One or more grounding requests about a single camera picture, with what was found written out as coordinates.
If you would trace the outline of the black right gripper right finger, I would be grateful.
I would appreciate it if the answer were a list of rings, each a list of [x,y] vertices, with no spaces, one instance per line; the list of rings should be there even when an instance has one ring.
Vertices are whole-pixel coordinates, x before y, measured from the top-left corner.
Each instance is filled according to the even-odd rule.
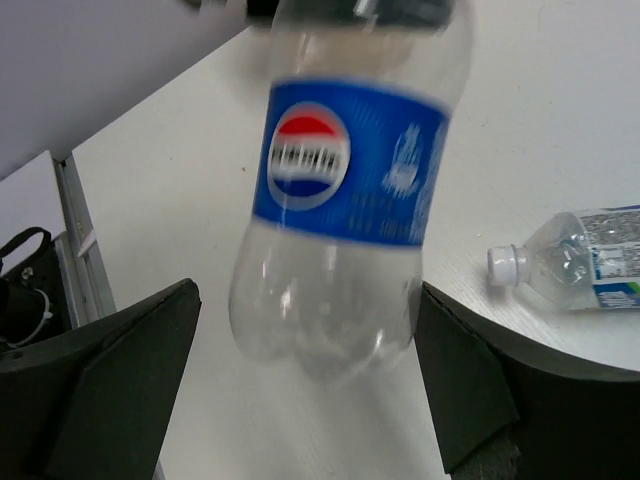
[[[414,340],[452,478],[638,478],[638,372],[538,343],[429,284]]]

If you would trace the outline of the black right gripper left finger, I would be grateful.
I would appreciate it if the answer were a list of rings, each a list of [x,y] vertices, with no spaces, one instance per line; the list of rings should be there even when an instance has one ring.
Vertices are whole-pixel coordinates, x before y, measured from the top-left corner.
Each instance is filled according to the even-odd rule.
[[[4,479],[150,479],[201,309],[181,280],[1,355]]]

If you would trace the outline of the clear bottle blue Pepsi label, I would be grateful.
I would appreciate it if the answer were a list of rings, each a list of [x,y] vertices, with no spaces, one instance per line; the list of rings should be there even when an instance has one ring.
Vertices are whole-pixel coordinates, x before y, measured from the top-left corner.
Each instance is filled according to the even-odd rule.
[[[394,364],[469,76],[467,1],[282,1],[250,222],[229,293],[239,350],[310,377]]]

